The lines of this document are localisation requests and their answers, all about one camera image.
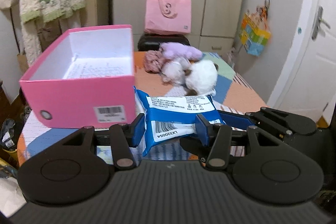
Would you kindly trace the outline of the blue wet wipes pack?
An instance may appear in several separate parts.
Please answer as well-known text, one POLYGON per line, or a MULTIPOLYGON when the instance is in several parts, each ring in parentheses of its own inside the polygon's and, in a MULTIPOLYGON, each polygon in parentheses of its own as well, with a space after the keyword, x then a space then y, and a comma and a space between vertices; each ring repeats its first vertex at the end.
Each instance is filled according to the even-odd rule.
POLYGON ((225 124, 211 96, 151 97, 139 89, 134 93, 145 110, 145 132, 141 139, 143 156, 155 145, 196 134, 199 114, 210 124, 225 124))

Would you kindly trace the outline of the pink floral fabric item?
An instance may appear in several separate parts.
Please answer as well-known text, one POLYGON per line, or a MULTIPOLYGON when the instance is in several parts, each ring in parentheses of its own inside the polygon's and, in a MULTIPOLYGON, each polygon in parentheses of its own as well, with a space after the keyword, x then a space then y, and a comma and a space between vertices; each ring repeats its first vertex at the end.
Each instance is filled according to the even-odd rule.
POLYGON ((166 60, 162 51, 147 51, 143 58, 143 67, 147 73, 160 73, 166 60))

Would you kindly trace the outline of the white door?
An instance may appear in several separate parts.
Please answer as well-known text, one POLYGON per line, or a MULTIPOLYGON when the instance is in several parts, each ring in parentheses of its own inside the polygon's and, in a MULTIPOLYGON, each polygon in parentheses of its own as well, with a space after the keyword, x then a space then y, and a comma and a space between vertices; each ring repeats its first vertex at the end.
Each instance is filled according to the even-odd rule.
POLYGON ((303 0, 294 39, 268 106, 318 121, 335 96, 335 0, 303 0), (311 39, 319 6, 324 24, 311 39))

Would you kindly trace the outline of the pink paper shopping bag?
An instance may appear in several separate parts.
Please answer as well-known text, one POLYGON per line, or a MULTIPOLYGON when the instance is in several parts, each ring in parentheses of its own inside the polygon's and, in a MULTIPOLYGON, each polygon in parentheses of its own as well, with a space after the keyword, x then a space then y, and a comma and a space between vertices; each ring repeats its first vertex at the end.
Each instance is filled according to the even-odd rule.
POLYGON ((148 34, 187 35, 191 32, 191 0, 146 0, 148 34))

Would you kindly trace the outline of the purple plush toy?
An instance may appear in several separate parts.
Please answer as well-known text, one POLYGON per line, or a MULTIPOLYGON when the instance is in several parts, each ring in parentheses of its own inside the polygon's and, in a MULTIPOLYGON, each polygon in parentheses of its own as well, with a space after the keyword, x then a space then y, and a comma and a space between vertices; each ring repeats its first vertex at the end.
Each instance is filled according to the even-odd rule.
POLYGON ((197 61, 203 57, 203 53, 199 49, 181 43, 162 43, 160 47, 163 57, 168 60, 173 60, 177 57, 183 57, 188 60, 197 61))

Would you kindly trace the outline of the pink cardboard box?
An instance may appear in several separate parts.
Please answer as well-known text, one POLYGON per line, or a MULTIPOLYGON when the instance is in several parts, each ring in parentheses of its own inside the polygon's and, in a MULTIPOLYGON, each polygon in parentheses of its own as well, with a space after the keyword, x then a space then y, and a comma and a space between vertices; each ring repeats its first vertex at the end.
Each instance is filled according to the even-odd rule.
POLYGON ((19 83, 37 119, 50 128, 108 128, 135 118, 130 25, 69 29, 19 83))

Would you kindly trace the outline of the white brown plush toy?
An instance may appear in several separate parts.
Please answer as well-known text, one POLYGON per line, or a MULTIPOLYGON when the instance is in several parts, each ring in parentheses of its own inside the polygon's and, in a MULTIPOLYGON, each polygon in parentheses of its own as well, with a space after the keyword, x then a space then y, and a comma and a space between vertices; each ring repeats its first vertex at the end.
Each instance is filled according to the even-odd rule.
POLYGON ((192 63, 185 71, 187 96, 207 96, 216 94, 218 65, 211 60, 192 63))

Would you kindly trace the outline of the small white plush toy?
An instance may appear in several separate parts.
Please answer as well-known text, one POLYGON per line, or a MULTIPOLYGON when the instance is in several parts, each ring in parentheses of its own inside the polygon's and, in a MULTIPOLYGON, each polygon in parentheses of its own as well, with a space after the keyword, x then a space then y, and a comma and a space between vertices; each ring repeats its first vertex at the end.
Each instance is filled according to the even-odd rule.
POLYGON ((185 71, 189 69, 190 65, 190 62, 184 57, 168 61, 161 69, 162 81, 174 86, 184 85, 185 71))

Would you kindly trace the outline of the colourful hanging gift bag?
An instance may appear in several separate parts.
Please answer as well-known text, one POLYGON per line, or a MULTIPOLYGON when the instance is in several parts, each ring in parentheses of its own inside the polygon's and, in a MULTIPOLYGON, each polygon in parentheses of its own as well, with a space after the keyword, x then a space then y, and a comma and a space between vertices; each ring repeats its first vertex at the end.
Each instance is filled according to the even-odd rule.
POLYGON ((239 39, 249 55, 259 57, 272 35, 268 24, 269 7, 270 0, 264 0, 264 5, 257 6, 254 13, 247 11, 243 16, 239 39))

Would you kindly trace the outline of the black suitcase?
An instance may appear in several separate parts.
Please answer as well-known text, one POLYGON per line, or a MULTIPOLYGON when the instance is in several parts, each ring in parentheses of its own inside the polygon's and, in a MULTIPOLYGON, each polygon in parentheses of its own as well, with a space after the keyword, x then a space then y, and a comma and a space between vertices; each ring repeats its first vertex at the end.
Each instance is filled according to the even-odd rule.
POLYGON ((162 43, 181 43, 189 46, 190 42, 184 35, 143 34, 137 44, 138 51, 158 51, 162 43))

